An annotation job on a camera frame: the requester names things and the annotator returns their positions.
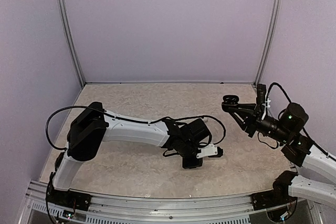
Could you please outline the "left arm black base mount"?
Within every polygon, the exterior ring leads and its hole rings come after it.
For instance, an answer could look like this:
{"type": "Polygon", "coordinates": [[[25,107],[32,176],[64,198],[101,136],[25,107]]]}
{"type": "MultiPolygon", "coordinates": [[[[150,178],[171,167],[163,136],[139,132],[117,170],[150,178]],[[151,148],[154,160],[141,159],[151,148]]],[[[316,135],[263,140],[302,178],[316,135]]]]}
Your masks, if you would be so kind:
{"type": "Polygon", "coordinates": [[[71,208],[73,210],[88,211],[92,196],[77,191],[61,191],[54,189],[52,184],[48,184],[46,199],[55,205],[71,208]]]}

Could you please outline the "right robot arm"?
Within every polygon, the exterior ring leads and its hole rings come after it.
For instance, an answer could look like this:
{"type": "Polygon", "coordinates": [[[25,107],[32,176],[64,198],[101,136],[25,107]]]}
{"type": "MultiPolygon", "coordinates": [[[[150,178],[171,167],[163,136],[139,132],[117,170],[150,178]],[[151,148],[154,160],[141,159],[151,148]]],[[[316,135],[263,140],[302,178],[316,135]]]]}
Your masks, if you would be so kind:
{"type": "Polygon", "coordinates": [[[286,170],[275,179],[272,190],[254,194],[256,209],[289,203],[297,198],[335,208],[335,156],[301,134],[309,118],[301,105],[289,103],[280,119],[275,119],[263,114],[261,104],[238,103],[234,95],[227,95],[224,99],[223,111],[231,115],[249,137],[261,133],[277,141],[289,162],[310,169],[331,182],[326,184],[310,180],[286,170]]]}

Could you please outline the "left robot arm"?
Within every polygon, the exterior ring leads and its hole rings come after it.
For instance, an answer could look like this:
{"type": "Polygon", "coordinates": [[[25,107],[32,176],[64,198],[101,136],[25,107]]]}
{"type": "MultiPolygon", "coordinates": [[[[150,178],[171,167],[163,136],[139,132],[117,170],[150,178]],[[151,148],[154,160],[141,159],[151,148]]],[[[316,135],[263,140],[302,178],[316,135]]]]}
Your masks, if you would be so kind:
{"type": "Polygon", "coordinates": [[[84,162],[92,160],[102,142],[123,141],[149,144],[174,151],[183,159],[184,168],[202,165],[203,157],[217,154],[212,135],[200,116],[190,123],[171,117],[156,121],[122,117],[93,102],[70,125],[62,160],[52,178],[53,197],[66,206],[73,201],[69,190],[84,162]]]}

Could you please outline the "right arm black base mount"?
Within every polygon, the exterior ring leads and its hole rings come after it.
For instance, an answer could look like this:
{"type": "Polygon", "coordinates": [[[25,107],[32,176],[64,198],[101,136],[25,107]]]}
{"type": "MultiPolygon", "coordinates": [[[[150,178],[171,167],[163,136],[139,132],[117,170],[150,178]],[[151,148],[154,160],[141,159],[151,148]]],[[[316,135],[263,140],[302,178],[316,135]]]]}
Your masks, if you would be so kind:
{"type": "Polygon", "coordinates": [[[289,195],[289,186],[296,176],[297,172],[286,170],[275,179],[271,190],[251,194],[253,209],[262,210],[295,202],[297,197],[289,195]]]}

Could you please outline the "black earbud charging case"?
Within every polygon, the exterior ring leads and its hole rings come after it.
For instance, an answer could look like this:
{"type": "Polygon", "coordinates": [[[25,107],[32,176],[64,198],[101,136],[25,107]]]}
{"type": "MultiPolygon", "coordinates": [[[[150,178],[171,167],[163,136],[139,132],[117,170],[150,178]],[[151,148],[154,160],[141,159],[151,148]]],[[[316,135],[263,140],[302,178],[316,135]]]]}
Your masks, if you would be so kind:
{"type": "Polygon", "coordinates": [[[228,94],[223,96],[222,105],[223,106],[235,106],[239,103],[239,96],[228,94]]]}

